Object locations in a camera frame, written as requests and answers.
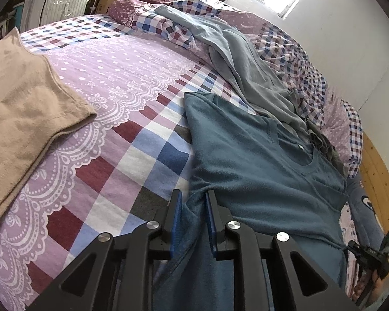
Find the dark teal sweater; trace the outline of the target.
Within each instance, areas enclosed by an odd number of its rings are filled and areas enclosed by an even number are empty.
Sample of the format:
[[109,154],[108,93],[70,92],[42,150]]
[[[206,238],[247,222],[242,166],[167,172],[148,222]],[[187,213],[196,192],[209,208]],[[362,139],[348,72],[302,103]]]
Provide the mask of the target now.
[[155,310],[232,310],[233,265],[213,258],[204,193],[236,221],[286,232],[339,286],[347,260],[339,218],[346,179],[319,150],[276,120],[251,115],[213,93],[186,93],[194,159],[180,243],[154,282]]

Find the dark blue plush pillow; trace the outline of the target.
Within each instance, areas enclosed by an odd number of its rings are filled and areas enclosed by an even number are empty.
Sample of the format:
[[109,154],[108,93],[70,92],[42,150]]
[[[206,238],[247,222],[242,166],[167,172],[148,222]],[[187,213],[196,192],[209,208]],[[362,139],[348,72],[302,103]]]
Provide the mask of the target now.
[[365,191],[360,172],[347,179],[346,193],[359,244],[378,251],[384,239],[384,230]]

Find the wooden headboard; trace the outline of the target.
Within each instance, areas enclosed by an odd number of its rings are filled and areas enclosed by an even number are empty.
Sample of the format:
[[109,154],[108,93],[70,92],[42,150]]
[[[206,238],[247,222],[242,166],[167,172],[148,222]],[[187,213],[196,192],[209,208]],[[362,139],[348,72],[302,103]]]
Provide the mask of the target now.
[[360,166],[363,184],[379,218],[381,226],[389,229],[389,171],[366,133]]

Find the plaid bed sheet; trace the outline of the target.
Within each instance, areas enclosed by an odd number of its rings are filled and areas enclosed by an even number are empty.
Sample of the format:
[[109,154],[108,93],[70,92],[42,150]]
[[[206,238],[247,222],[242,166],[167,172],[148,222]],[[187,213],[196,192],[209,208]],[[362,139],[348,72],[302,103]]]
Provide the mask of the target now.
[[205,61],[107,16],[81,16],[21,35],[96,110],[51,148],[0,227],[0,302],[25,310],[102,231],[133,231],[187,189],[192,153],[186,91],[245,103]]

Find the olive green garment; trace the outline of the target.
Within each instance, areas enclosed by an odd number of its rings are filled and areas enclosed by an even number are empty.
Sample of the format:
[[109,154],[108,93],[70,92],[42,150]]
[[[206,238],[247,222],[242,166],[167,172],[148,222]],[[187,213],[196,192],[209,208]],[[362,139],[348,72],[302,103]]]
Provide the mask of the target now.
[[335,169],[345,178],[348,177],[348,169],[340,159],[339,153],[321,132],[321,130],[309,119],[305,120],[310,142],[321,152],[321,154],[335,167]]

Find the plaid folded quilt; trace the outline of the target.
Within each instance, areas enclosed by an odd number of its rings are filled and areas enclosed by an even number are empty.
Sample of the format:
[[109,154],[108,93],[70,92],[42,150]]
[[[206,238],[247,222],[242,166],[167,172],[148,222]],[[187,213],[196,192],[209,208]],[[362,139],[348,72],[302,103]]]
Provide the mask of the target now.
[[270,21],[219,0],[116,0],[108,14],[117,23],[159,35],[209,62],[204,44],[184,27],[155,13],[161,4],[194,16],[217,18],[243,33],[283,85],[294,92],[298,113],[313,122],[332,143],[348,176],[356,176],[363,150],[360,117],[328,86],[295,39]]

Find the tan brown garment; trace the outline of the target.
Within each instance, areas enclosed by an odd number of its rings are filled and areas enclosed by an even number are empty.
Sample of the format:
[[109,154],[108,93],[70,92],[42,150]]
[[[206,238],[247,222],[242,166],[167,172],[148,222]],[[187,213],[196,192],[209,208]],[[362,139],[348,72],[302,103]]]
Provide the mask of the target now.
[[51,144],[96,116],[18,29],[0,40],[0,222]]

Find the grey trousers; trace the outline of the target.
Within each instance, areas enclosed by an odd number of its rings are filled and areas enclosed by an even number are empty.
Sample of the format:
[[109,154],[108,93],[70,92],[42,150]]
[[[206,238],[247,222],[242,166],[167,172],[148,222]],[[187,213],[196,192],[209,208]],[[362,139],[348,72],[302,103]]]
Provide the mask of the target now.
[[207,45],[215,71],[256,113],[278,120],[291,134],[309,141],[307,125],[292,102],[292,91],[259,57],[245,35],[217,18],[194,16],[165,5],[155,12],[187,28]]

